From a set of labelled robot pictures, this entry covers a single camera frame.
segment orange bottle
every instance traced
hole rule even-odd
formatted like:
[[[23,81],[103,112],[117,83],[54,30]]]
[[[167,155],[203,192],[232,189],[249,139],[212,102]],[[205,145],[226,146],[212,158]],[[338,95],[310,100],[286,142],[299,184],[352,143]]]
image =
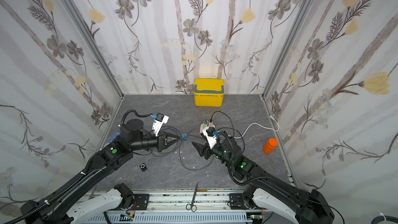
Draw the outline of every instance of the orange bottle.
[[[278,141],[275,138],[270,138],[263,147],[263,152],[270,154],[278,146]]]

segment scissor blade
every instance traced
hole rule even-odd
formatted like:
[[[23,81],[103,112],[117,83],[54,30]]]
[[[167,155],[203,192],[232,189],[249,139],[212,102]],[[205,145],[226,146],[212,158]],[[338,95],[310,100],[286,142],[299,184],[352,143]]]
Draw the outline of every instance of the scissor blade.
[[[193,192],[192,204],[195,202],[196,192],[198,191],[198,184],[199,182],[196,183],[195,192]]]

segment scissor handle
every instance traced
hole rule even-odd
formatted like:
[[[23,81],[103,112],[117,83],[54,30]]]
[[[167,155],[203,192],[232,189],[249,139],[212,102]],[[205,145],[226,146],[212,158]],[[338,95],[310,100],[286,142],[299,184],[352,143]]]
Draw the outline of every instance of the scissor handle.
[[[196,205],[193,205],[192,203],[188,203],[188,204],[185,206],[185,208],[186,208],[187,210],[192,211],[192,212],[195,212],[195,211],[196,211]]]

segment white cable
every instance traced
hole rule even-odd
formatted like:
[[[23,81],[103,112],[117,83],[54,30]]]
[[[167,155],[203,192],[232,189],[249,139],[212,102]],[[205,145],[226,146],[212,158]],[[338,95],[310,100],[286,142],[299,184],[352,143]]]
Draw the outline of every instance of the white cable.
[[[279,131],[279,124],[278,124],[278,121],[276,121],[276,119],[274,118],[274,117],[272,117],[271,115],[269,116],[271,119],[273,119],[275,122],[276,122],[276,125],[278,126],[278,129],[277,130],[275,130],[275,129],[273,129],[273,128],[270,128],[270,127],[264,127],[264,126],[262,126],[262,125],[260,125],[259,123],[251,123],[250,124],[250,126],[248,126],[247,128],[246,128],[246,130],[245,130],[245,132],[242,134],[242,136],[240,136],[240,137],[234,137],[234,138],[242,138],[244,135],[245,135],[245,133],[247,132],[247,130],[249,129],[249,127],[251,127],[252,125],[254,125],[254,124],[256,124],[256,125],[258,125],[258,126],[260,126],[260,127],[262,127],[262,128],[264,128],[264,129],[270,129],[270,130],[273,130],[273,131]]]

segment pink power strip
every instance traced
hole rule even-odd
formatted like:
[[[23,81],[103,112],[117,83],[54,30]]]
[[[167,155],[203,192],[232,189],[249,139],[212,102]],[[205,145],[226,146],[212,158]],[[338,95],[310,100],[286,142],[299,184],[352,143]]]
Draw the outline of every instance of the pink power strip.
[[[213,124],[213,122],[210,123],[209,121],[207,121],[207,123],[208,123],[208,126],[209,126],[209,127],[214,127],[214,128],[216,128],[216,126]],[[205,125],[205,123],[203,123],[203,124],[200,125],[199,135],[200,135],[201,133],[203,133],[203,129],[205,128],[204,125]]]

